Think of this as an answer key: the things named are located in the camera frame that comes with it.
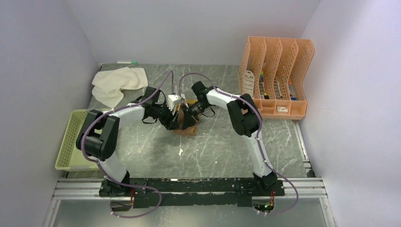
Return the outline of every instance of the white eraser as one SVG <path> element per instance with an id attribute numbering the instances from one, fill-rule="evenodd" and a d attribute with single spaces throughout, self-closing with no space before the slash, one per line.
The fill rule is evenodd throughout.
<path id="1" fill-rule="evenodd" d="M 277 111 L 281 113 L 288 113 L 288 108 L 286 106 L 277 106 Z"/>

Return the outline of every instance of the perforated divider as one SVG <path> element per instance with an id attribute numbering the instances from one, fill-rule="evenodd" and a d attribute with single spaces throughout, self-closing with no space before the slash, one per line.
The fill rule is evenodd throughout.
<path id="1" fill-rule="evenodd" d="M 291 74 L 292 67 L 298 54 L 298 46 L 295 39 L 280 39 L 283 45 L 283 52 L 281 54 L 279 66 L 275 79 L 279 82 L 282 93 L 282 99 L 291 100 L 290 91 L 288 87 L 288 79 Z"/>
<path id="2" fill-rule="evenodd" d="M 264 73 L 264 85 L 269 99 L 276 99 L 274 94 L 274 77 L 276 76 L 277 67 L 279 66 L 280 56 L 283 51 L 279 38 L 264 38 L 266 43 L 266 54 L 262 71 Z"/>
<path id="3" fill-rule="evenodd" d="M 87 161 L 82 151 L 75 147 L 79 131 L 87 117 L 87 110 L 74 110 L 71 113 L 64 138 L 61 143 L 60 151 L 57 156 L 55 168 L 65 171 L 82 171 L 97 169 L 93 162 Z"/>
<path id="4" fill-rule="evenodd" d="M 259 67 L 262 53 L 264 56 L 261 70 L 264 73 L 264 87 L 269 99 L 260 97 Z M 248 37 L 238 73 L 241 94 L 244 93 L 245 72 L 247 69 L 251 70 L 255 75 L 253 99 L 258 104 L 262 118 L 301 120 L 305 116 L 307 104 L 302 82 L 313 54 L 311 40 Z M 276 92 L 273 86 L 275 83 L 279 84 L 279 90 Z"/>

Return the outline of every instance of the metal frame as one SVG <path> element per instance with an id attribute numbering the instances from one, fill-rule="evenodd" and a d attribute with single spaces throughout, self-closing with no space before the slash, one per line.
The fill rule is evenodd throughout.
<path id="1" fill-rule="evenodd" d="M 305 149 L 304 140 L 302 138 L 301 130 L 297 121 L 294 122 L 294 129 L 296 137 L 301 150 L 301 155 L 304 161 L 305 170 L 311 169 L 311 164 Z M 276 199 L 294 199 L 295 190 L 291 185 L 283 180 L 285 196 L 276 197 Z M 294 184 L 299 193 L 299 198 L 317 198 L 320 200 L 326 226 L 335 227 L 335 221 L 331 212 L 329 200 L 326 193 L 326 188 L 322 178 L 289 178 Z M 99 197 L 100 184 L 103 179 L 66 179 L 60 178 L 56 184 L 53 198 L 49 207 L 49 211 L 44 221 L 44 227 L 51 227 L 57 216 L 57 211 L 60 206 L 61 200 L 113 200 L 113 201 L 127 201 L 129 197 Z M 269 199 L 265 196 L 253 197 L 254 200 Z"/>

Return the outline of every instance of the gray marble surface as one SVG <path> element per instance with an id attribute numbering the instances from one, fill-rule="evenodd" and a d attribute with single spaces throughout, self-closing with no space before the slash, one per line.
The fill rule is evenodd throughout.
<path id="1" fill-rule="evenodd" d="M 101 70 L 121 67 L 144 68 L 150 86 L 157 87 L 168 70 L 174 71 L 174 81 L 187 72 L 201 72 L 226 92 L 238 94 L 238 66 L 231 65 L 155 65 L 104 64 Z M 183 93 L 195 98 L 194 82 L 210 83 L 191 75 L 184 79 Z M 171 80 L 162 86 L 171 93 Z M 142 89 L 125 90 L 123 106 L 142 95 Z M 92 97 L 89 109 L 107 108 Z M 159 122 L 153 125 L 134 122 L 119 131 L 116 154 L 131 177 L 251 177 L 253 168 L 243 139 L 232 129 L 228 112 L 215 108 L 212 118 L 202 117 L 196 136 L 180 136 L 167 131 Z M 263 142 L 269 160 L 276 170 L 287 177 L 306 177 L 294 123 L 291 120 L 263 120 Z"/>

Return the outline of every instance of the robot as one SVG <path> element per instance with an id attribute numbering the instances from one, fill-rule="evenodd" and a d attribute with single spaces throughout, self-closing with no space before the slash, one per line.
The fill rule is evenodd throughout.
<path id="1" fill-rule="evenodd" d="M 254 112 L 241 100 L 250 103 L 254 110 L 256 106 L 249 94 L 233 98 L 233 95 L 222 92 L 219 88 L 205 87 L 200 81 L 192 86 L 197 101 L 188 105 L 185 96 L 171 94 L 165 96 L 162 104 L 157 104 L 161 91 L 147 87 L 143 96 L 132 101 L 124 110 L 109 114 L 97 122 L 85 138 L 84 148 L 87 157 L 98 163 L 105 173 L 105 179 L 99 191 L 100 197 L 133 197 L 133 208 L 149 206 L 188 206 L 236 204 L 241 207 L 255 207 L 263 212 L 272 210 L 269 206 L 254 204 L 253 196 L 283 196 L 285 195 L 283 183 L 272 172 L 266 150 L 261 138 L 257 138 L 259 129 L 258 112 Z M 179 111 L 176 107 L 182 105 L 183 122 L 178 122 Z M 170 179 L 170 178 L 130 178 L 130 173 L 120 163 L 114 150 L 117 143 L 118 130 L 136 121 L 144 122 L 147 118 L 159 120 L 167 130 L 186 129 L 195 125 L 201 113 L 211 106 L 219 106 L 229 113 L 233 129 L 242 137 L 250 153 L 253 163 L 253 177 L 245 178 L 196 178 L 196 179 Z M 76 147 L 81 149 L 84 133 L 90 125 L 104 112 L 91 110 L 76 141 Z M 128 185 L 137 185 L 135 192 Z M 163 194 L 163 199 L 149 188 L 157 188 Z"/>

